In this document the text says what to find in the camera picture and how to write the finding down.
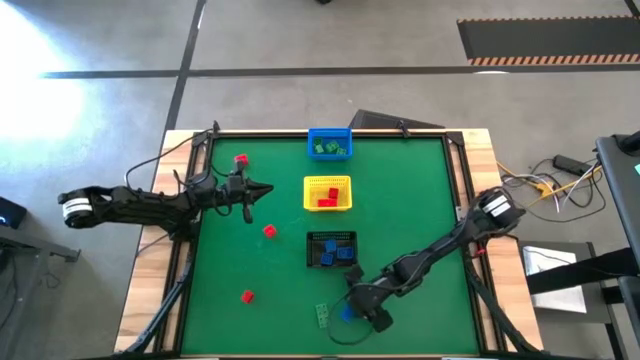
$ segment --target blue block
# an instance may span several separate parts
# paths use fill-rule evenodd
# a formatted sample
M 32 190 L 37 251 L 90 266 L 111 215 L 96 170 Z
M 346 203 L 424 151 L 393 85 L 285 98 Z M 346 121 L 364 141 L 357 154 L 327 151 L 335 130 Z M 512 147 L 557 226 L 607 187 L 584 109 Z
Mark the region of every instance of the blue block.
M 340 260 L 353 259 L 353 248 L 351 246 L 338 248 L 338 259 Z
M 322 257 L 320 257 L 320 264 L 322 265 L 333 265 L 333 255 L 323 253 Z
M 345 308 L 342 310 L 340 317 L 344 322 L 348 324 L 351 323 L 351 319 L 353 319 L 354 315 L 355 314 L 353 313 L 353 309 L 347 304 L 347 306 L 345 306 Z
M 324 242 L 324 248 L 327 252 L 334 252 L 338 248 L 335 240 L 327 240 Z

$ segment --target gray floor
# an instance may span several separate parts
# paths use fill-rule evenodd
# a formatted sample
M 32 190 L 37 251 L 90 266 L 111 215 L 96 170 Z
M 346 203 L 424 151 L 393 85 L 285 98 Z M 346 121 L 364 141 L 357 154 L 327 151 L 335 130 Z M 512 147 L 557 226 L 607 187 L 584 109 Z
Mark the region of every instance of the gray floor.
M 140 229 L 69 230 L 56 196 L 121 184 L 127 168 L 156 155 L 175 86 L 175 79 L 30 75 L 177 69 L 194 8 L 195 0 L 0 2 L 0 40 L 10 54 L 0 64 L 17 69 L 0 84 L 0 196 L 29 209 L 25 231 L 83 251 L 75 265 L 51 262 L 62 285 L 39 289 L 17 359 L 112 350 Z M 335 0 L 324 7 L 312 0 L 210 0 L 192 68 L 465 65 L 458 18 L 627 13 L 622 0 Z M 346 125 L 357 109 L 368 109 L 487 127 L 497 158 L 525 172 L 558 153 L 590 159 L 596 137 L 637 130 L 639 84 L 634 72 L 189 79 L 176 127 L 201 129 L 214 119 L 237 129 Z M 140 170 L 135 185 L 149 188 L 152 173 L 153 166 Z M 601 184 L 609 202 L 602 213 L 572 225 L 527 216 L 516 233 L 535 241 L 592 241 L 599 252 L 624 246 Z M 535 198 L 528 190 L 515 195 Z M 554 216 L 549 203 L 534 210 Z M 639 358 L 625 312 L 616 311 L 631 358 Z M 611 357 L 602 326 L 539 322 L 554 353 Z

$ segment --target white label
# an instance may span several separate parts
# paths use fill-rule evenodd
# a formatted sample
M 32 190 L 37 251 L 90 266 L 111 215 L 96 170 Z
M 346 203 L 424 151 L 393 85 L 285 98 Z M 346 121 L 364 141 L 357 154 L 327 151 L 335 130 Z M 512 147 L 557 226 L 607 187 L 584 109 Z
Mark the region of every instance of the white label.
M 500 204 L 502 204 L 503 202 L 506 202 L 506 201 L 507 201 L 507 198 L 504 197 L 504 195 L 501 195 L 499 198 L 493 200 L 487 206 L 483 207 L 482 211 L 489 212 L 489 211 L 495 209 L 498 205 L 500 205 Z
M 62 204 L 62 216 L 64 218 L 74 211 L 93 211 L 93 207 L 89 204 L 89 199 L 87 198 L 72 199 Z
M 498 215 L 502 214 L 503 212 L 509 210 L 510 208 L 511 208 L 511 205 L 509 205 L 509 203 L 504 203 L 504 204 L 500 205 L 498 208 L 494 209 L 491 212 L 491 215 L 493 215 L 494 217 L 498 216 Z

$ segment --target green mat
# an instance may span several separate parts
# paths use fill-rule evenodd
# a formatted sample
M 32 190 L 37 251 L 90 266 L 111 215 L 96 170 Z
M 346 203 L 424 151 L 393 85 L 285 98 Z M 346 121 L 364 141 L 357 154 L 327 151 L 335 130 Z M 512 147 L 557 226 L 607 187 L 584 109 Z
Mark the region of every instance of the green mat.
M 204 215 L 183 354 L 476 354 L 459 252 L 437 263 L 409 295 L 389 298 L 384 307 L 394 324 L 356 346 L 333 343 L 316 318 L 317 304 L 331 307 L 344 295 L 345 270 L 306 267 L 308 231 L 356 231 L 368 280 L 451 230 L 454 204 L 441 140 L 354 138 L 354 157 L 346 162 L 312 161 L 306 147 L 306 138 L 216 141 L 218 170 L 226 173 L 233 157 L 246 153 L 248 176 L 275 189 L 253 207 L 251 225 L 240 207 L 229 217 Z M 351 176 L 353 208 L 304 210 L 307 175 Z M 273 239 L 262 233 L 267 224 L 277 228 Z M 255 293 L 249 305 L 240 301 L 247 289 Z M 366 334 L 365 321 L 340 319 L 343 306 L 330 320 L 336 337 Z

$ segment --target floor mat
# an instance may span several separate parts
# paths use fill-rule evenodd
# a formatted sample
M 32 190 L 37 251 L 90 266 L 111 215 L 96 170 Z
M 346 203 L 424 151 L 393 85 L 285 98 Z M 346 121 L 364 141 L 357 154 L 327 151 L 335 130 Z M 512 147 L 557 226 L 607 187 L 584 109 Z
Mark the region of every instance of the floor mat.
M 471 65 L 640 62 L 640 20 L 632 16 L 459 19 Z

